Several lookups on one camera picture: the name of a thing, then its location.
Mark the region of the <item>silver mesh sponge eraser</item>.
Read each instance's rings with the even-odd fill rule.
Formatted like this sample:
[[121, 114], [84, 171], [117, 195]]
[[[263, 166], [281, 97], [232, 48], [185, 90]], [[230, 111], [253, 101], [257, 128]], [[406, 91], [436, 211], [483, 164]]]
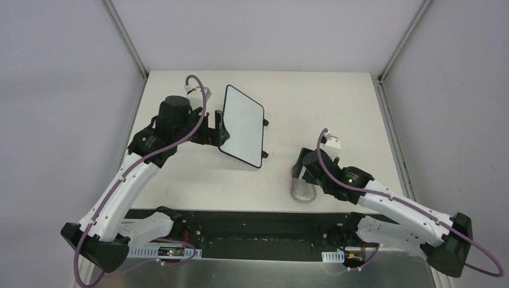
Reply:
[[290, 195], [297, 202], [310, 203], [315, 200], [317, 192], [314, 185], [301, 178], [292, 177]]

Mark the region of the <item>small black-framed whiteboard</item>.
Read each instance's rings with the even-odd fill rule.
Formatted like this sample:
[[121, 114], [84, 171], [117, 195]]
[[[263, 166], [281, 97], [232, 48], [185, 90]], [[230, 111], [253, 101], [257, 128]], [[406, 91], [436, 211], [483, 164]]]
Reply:
[[219, 151], [254, 168], [268, 157], [264, 151], [264, 128], [268, 126], [263, 105], [228, 84], [223, 103], [223, 123], [229, 138]]

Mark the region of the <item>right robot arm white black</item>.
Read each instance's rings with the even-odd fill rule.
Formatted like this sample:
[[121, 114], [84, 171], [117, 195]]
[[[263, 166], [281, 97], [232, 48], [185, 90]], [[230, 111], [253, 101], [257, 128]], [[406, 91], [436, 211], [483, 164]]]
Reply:
[[450, 216], [411, 200], [410, 206], [406, 206], [402, 198], [396, 197], [371, 174], [354, 166], [341, 168], [338, 159], [330, 159], [325, 151], [320, 154], [323, 166], [315, 150], [302, 148], [292, 175], [319, 186], [339, 201], [374, 210], [388, 218], [384, 221], [350, 212], [340, 227], [328, 232], [331, 245], [343, 249], [361, 243], [383, 244], [421, 257], [447, 276], [461, 276], [471, 245], [449, 228], [472, 238], [472, 221], [467, 215], [458, 212]]

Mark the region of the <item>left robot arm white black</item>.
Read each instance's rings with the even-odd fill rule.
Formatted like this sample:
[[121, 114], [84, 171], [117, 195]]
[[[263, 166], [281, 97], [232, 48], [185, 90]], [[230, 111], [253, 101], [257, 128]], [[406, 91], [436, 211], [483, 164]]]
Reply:
[[106, 273], [117, 270], [131, 250], [157, 238], [179, 241], [183, 216], [165, 206], [139, 223], [123, 225], [127, 212], [144, 186], [176, 151], [176, 142], [221, 146], [229, 138], [223, 112], [215, 111], [215, 127], [208, 126], [203, 108], [192, 108], [182, 96], [168, 96], [148, 126], [133, 136], [115, 179], [94, 207], [78, 222], [66, 223], [62, 237], [81, 256]]

